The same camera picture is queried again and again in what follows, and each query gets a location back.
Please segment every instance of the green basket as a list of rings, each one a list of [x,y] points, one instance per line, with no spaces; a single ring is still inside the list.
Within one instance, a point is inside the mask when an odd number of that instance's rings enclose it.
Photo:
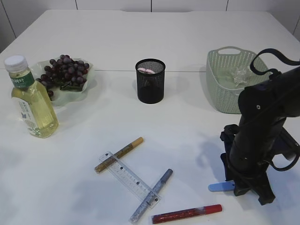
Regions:
[[[234,49],[238,51],[237,54],[222,54],[220,50]],[[244,90],[243,87],[235,87],[232,78],[232,84],[229,85],[228,79],[232,77],[232,71],[235,68],[245,68],[251,76],[247,86],[252,86],[269,79],[270,73],[259,76],[254,74],[249,66],[256,54],[251,51],[243,50],[237,47],[224,47],[210,51],[207,55],[206,64],[206,83],[208,91],[215,107],[223,113],[240,114],[238,106],[239,94]],[[259,71],[268,70],[264,62],[258,57],[254,63]],[[221,80],[226,78],[226,87]]]

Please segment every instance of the clear plastic ruler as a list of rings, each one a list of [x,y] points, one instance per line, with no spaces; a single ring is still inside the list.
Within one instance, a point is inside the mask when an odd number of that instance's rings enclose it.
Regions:
[[[153,208],[160,200],[161,197],[153,191],[141,178],[139,178],[134,172],[132,172],[120,159],[115,157],[111,152],[106,152],[100,157],[99,161],[103,163],[114,161],[107,166],[107,169],[124,185],[126,186],[141,202],[146,198],[148,194],[153,195],[154,201],[149,202],[149,207]]]

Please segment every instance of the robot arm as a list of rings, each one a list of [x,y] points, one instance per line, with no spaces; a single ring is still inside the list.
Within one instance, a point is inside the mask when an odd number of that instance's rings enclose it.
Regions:
[[[286,64],[300,65],[275,49],[263,50],[257,57],[262,53],[273,53]],[[264,205],[275,199],[266,174],[268,166],[286,171],[300,156],[298,143],[283,128],[287,117],[300,116],[300,67],[283,74],[276,69],[260,72],[254,67],[255,59],[250,66],[254,73],[273,74],[269,80],[246,87],[240,93],[240,123],[226,126],[221,133],[226,151],[221,158],[226,180],[235,181],[234,194],[243,195],[253,189]],[[278,154],[294,160],[287,167],[277,168],[272,159]]]

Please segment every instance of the red marker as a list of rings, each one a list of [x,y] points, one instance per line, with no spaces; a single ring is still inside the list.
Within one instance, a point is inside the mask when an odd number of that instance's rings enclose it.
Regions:
[[[215,212],[221,212],[221,211],[222,211],[221,205],[209,205],[200,208],[193,208],[188,210],[181,210],[177,212],[169,212],[160,215],[155,215],[152,216],[152,223],[160,224],[160,223],[174,221],[178,219],[203,216],[203,215],[207,215]]]

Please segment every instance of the black mesh pen holder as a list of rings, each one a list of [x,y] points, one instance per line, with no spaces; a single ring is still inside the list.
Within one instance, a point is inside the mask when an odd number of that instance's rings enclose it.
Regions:
[[[165,64],[156,59],[144,59],[135,65],[137,96],[147,104],[164,98]]]

